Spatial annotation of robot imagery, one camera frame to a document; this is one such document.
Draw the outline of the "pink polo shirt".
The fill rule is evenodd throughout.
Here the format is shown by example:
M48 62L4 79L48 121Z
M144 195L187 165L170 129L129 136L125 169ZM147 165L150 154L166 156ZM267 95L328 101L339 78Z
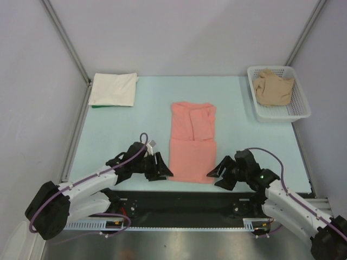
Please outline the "pink polo shirt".
M211 184L215 168L216 107L210 103L175 102L171 105L169 169L171 181Z

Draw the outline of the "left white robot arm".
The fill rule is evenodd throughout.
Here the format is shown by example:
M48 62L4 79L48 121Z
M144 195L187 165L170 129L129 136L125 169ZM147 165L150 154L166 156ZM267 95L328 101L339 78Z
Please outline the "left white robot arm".
M148 181L161 181L173 173L161 153L152 146L134 142L96 172L77 181L44 183L27 207L24 215L29 231L44 240L56 237L67 224L89 216L126 219L119 196L111 189L132 175L143 174Z

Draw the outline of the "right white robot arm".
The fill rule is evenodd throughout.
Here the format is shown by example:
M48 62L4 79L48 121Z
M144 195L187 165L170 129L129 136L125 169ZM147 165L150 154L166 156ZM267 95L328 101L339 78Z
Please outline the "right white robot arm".
M252 151L226 156L207 177L220 178L215 185L230 191L237 182L246 183L257 199L250 203L251 213L277 220L310 246L314 259L346 259L346 219L323 212L292 191L285 184L284 171L276 174L261 168Z

